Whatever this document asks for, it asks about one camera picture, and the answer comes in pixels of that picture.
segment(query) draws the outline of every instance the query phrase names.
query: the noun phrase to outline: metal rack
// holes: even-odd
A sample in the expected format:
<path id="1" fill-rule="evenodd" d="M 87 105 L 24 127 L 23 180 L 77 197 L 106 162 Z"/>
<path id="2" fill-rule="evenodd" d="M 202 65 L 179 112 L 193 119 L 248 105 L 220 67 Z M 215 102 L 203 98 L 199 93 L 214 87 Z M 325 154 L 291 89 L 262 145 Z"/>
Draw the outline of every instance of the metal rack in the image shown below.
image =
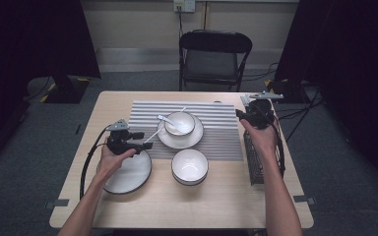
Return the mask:
<path id="1" fill-rule="evenodd" d="M 245 151 L 247 154 L 248 171 L 250 173 L 251 185 L 264 184 L 263 165 L 262 165 L 262 162 L 260 161 L 259 154 L 257 153 L 256 149 L 254 149 L 253 147 L 251 136 L 247 131 L 245 131 L 243 137 L 244 137 Z"/>

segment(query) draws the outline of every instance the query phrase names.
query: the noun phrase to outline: white bowl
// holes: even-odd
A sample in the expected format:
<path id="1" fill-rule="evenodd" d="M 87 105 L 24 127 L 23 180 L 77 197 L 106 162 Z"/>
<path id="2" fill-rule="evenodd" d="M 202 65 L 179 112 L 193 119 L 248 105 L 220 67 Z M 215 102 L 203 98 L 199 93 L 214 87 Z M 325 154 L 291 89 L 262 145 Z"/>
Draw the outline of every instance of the white bowl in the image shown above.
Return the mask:
<path id="1" fill-rule="evenodd" d="M 199 141 L 202 140 L 202 137 L 204 136 L 204 126 L 198 117 L 196 117 L 195 115 L 192 115 L 192 117 L 195 119 L 195 128 L 190 134 L 183 136 L 175 136 L 170 134 L 164 128 L 165 124 L 167 123 L 164 121 L 158 122 L 158 138 L 166 146 L 176 149 L 190 148 L 193 145 L 197 144 Z"/>
<path id="2" fill-rule="evenodd" d="M 208 160 L 198 150 L 185 149 L 173 157 L 171 170 L 179 183 L 197 185 L 207 177 Z"/>
<path id="3" fill-rule="evenodd" d="M 176 125 L 180 126 L 180 128 L 184 131 L 178 131 L 174 126 L 169 123 L 165 123 L 164 127 L 165 130 L 175 136 L 184 136 L 193 131 L 195 129 L 195 119 L 192 117 L 191 114 L 183 111 L 173 112 L 167 116 L 167 118 Z"/>

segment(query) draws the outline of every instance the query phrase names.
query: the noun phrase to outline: black cable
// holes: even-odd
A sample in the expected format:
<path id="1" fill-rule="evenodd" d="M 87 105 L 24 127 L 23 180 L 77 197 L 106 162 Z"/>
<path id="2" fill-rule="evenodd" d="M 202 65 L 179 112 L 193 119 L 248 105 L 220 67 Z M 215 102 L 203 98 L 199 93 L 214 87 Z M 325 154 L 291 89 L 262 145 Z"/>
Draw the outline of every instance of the black cable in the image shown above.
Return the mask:
<path id="1" fill-rule="evenodd" d="M 179 15 L 179 39 L 183 35 L 183 26 L 182 26 L 182 7 L 177 7 L 177 14 Z"/>
<path id="2" fill-rule="evenodd" d="M 281 124 L 279 123 L 278 118 L 276 116 L 274 116 L 274 117 L 276 119 L 276 122 L 278 123 L 277 135 L 278 135 L 278 151 L 279 151 L 280 172 L 281 172 L 282 177 L 284 177 L 284 171 L 286 170 L 286 167 L 284 166 L 284 144 L 282 142 L 282 136 L 281 136 Z M 276 127 L 273 123 L 272 123 L 272 127 L 273 127 L 274 130 L 276 129 Z"/>
<path id="3" fill-rule="evenodd" d="M 300 118 L 300 120 L 297 122 L 297 124 L 295 125 L 295 127 L 293 128 L 293 130 L 290 132 L 289 136 L 287 137 L 286 139 L 286 142 L 289 142 L 290 140 L 290 137 L 293 135 L 293 133 L 296 131 L 297 127 L 299 127 L 300 123 L 302 122 L 302 120 L 305 118 L 305 116 L 309 113 L 309 111 L 311 110 L 311 107 L 314 107 L 313 104 L 315 102 L 315 99 L 317 97 L 317 94 L 319 92 L 319 88 L 317 89 L 317 91 L 315 92 L 315 95 L 314 97 L 312 98 L 312 101 L 311 101 L 311 104 L 308 106 L 308 108 L 306 109 L 305 111 L 305 114 L 303 114 L 303 116 Z"/>
<path id="4" fill-rule="evenodd" d="M 49 81 L 50 81 L 50 77 L 47 77 L 47 82 L 45 82 L 45 85 L 39 90 L 39 92 L 37 92 L 36 94 L 31 95 L 31 96 L 25 98 L 24 101 L 29 101 L 29 100 L 35 98 L 36 96 L 38 96 L 47 87 Z"/>
<path id="5" fill-rule="evenodd" d="M 94 155 L 95 150 L 97 149 L 97 147 L 100 146 L 97 143 L 99 142 L 99 140 L 102 137 L 103 133 L 105 133 L 106 128 L 103 129 L 102 132 L 100 132 L 99 136 L 97 137 L 96 141 L 94 142 L 94 145 L 92 146 L 91 150 L 88 153 L 88 157 L 86 158 L 86 161 L 85 161 L 85 164 L 84 164 L 84 168 L 82 169 L 79 199 L 81 199 L 84 196 L 85 179 L 86 179 L 86 173 L 88 172 L 89 163 L 91 162 L 91 159 L 92 159 L 92 156 Z"/>
<path id="6" fill-rule="evenodd" d="M 260 79 L 263 79 L 263 78 L 269 76 L 270 74 L 272 74 L 272 73 L 274 73 L 274 72 L 276 71 L 276 70 L 274 70 L 274 71 L 271 71 L 271 70 L 272 70 L 272 66 L 273 66 L 273 65 L 277 65 L 277 64 L 279 64 L 279 62 L 275 62 L 275 63 L 270 64 L 270 65 L 269 65 L 269 69 L 268 69 L 268 71 L 267 71 L 266 73 L 264 73 L 264 74 L 258 74 L 258 75 L 243 75 L 243 77 L 256 77 L 256 76 L 258 77 L 258 78 L 254 78 L 254 79 L 243 80 L 243 82 L 247 82 L 247 81 L 257 81 L 257 80 L 260 80 Z"/>
<path id="7" fill-rule="evenodd" d="M 298 116 L 300 113 L 306 111 L 306 110 L 309 110 L 311 108 L 314 108 L 315 106 L 318 106 L 320 105 L 322 102 L 323 102 L 323 98 L 321 98 L 317 103 L 313 103 L 315 102 L 316 98 L 317 98 L 317 95 L 319 93 L 319 89 L 315 92 L 315 95 L 314 97 L 312 98 L 312 101 L 309 105 L 305 106 L 304 108 L 300 108 L 300 109 L 286 109 L 286 110 L 278 110 L 278 113 L 279 112 L 283 112 L 283 111 L 289 111 L 289 110 L 296 110 L 295 112 L 293 113 L 290 113 L 290 114 L 287 114 L 287 115 L 284 115 L 284 116 L 280 116 L 279 117 L 279 120 L 283 120 L 283 119 L 293 119 L 295 118 L 296 116 Z"/>
<path id="8" fill-rule="evenodd" d="M 208 15 L 208 9 L 209 9 L 209 3 L 206 1 L 205 2 L 205 12 L 204 12 L 204 28 L 203 30 L 207 29 L 207 15 Z"/>

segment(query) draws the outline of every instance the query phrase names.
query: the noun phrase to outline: black chair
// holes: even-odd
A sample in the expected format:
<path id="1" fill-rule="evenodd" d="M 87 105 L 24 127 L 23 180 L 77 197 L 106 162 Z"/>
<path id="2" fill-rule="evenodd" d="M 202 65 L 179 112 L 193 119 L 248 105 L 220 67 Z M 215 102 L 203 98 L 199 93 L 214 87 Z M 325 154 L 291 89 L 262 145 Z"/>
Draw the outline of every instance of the black chair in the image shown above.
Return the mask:
<path id="1" fill-rule="evenodd" d="M 245 63 L 253 43 L 239 32 L 196 29 L 184 33 L 179 40 L 182 83 L 237 85 L 240 90 Z"/>

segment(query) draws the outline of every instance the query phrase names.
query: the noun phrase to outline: chair backrest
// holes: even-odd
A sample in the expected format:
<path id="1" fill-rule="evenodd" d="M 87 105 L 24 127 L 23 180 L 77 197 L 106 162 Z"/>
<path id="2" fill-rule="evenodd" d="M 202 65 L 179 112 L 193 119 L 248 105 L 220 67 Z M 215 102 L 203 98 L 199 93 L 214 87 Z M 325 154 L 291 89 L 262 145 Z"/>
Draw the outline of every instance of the chair backrest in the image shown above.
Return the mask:
<path id="1" fill-rule="evenodd" d="M 227 53 L 250 53 L 253 43 L 240 32 L 196 29 L 184 33 L 179 48 Z"/>

